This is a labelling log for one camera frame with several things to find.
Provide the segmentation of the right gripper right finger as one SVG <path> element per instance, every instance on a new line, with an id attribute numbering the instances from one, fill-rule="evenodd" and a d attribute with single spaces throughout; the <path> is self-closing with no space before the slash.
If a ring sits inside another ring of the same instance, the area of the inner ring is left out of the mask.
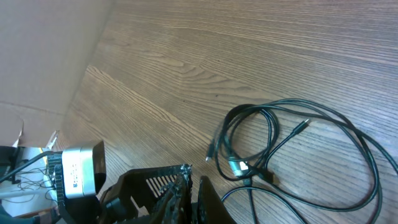
<path id="1" fill-rule="evenodd" d="M 207 176 L 201 176 L 198 192 L 197 221 L 201 224 L 236 223 L 223 205 Z"/>

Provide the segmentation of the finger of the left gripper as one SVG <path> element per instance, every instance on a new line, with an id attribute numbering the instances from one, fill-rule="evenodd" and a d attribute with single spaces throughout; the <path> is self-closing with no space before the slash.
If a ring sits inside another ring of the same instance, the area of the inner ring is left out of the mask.
<path id="1" fill-rule="evenodd" d="M 118 181 L 101 196 L 100 223 L 116 223 L 139 218 L 139 209 L 153 211 L 170 184 L 181 175 L 186 178 L 187 166 L 133 169 L 121 175 Z"/>

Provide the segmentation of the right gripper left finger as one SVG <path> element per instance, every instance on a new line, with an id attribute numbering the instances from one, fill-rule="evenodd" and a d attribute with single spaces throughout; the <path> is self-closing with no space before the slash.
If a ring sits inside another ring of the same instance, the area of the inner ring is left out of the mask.
<path id="1" fill-rule="evenodd" d="M 180 165 L 176 179 L 168 184 L 166 193 L 150 215 L 150 223 L 187 224 L 192 222 L 192 166 Z"/>

